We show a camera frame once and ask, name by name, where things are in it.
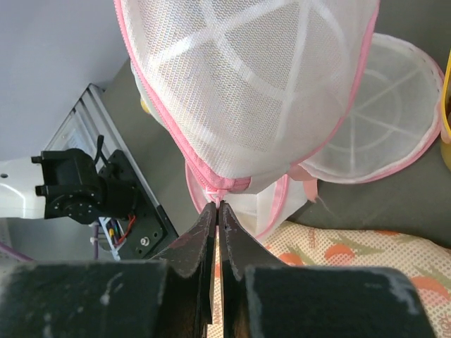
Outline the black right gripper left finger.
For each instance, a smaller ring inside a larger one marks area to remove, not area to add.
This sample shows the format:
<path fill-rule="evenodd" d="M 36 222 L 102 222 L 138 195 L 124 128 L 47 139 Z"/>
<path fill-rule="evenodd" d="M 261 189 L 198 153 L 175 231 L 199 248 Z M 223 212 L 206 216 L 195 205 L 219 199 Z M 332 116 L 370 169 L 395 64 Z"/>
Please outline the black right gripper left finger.
<path fill-rule="evenodd" d="M 217 209 L 149 260 L 24 263 L 1 277 L 2 337 L 205 337 Z"/>

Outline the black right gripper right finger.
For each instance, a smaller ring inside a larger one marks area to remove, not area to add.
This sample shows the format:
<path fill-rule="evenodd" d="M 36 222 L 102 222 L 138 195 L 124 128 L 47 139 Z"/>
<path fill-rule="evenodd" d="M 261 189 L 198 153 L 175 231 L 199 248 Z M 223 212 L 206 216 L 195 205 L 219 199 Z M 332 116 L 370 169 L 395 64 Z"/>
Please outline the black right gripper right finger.
<path fill-rule="evenodd" d="M 433 337 L 414 285 L 384 267 L 285 264 L 218 208 L 225 337 Z"/>

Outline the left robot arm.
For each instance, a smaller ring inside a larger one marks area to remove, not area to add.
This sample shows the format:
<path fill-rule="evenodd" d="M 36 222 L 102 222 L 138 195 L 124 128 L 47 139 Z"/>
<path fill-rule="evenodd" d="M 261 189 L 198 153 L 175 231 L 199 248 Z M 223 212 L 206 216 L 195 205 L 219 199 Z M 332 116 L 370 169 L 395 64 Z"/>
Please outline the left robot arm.
<path fill-rule="evenodd" d="M 88 225 L 97 218 L 124 219 L 137 204 L 134 184 L 101 176 L 96 168 L 113 164 L 101 151 L 43 151 L 38 156 L 1 162 L 1 217 L 69 217 Z"/>

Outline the white pink-trimmed mesh laundry bag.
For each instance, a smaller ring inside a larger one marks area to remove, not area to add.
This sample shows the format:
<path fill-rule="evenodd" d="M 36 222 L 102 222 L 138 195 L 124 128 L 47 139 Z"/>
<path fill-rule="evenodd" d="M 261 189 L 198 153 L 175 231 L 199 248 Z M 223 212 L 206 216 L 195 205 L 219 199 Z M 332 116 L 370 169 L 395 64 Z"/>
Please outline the white pink-trimmed mesh laundry bag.
<path fill-rule="evenodd" d="M 116 1 L 134 75 L 208 194 L 257 193 L 350 111 L 378 1 Z"/>

